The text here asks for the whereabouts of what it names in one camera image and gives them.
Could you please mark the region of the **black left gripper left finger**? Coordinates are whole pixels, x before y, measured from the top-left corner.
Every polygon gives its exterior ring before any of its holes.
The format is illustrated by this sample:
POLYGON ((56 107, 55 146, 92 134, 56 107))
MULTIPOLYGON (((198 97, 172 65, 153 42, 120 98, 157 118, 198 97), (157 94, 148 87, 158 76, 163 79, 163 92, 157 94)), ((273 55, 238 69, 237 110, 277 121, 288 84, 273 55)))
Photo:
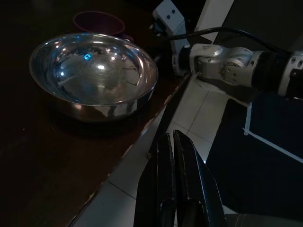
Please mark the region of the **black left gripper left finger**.
POLYGON ((176 182, 170 134, 161 136, 143 170, 134 214, 135 227, 173 227, 176 182))

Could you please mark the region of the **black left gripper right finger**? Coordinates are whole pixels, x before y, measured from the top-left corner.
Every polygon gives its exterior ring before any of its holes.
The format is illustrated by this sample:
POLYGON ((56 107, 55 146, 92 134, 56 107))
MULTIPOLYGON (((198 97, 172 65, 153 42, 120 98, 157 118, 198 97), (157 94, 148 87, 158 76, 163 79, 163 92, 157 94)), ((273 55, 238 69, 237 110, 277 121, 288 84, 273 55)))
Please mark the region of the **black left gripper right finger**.
POLYGON ((173 139, 178 226, 226 227, 216 181, 192 140, 179 130, 173 139))

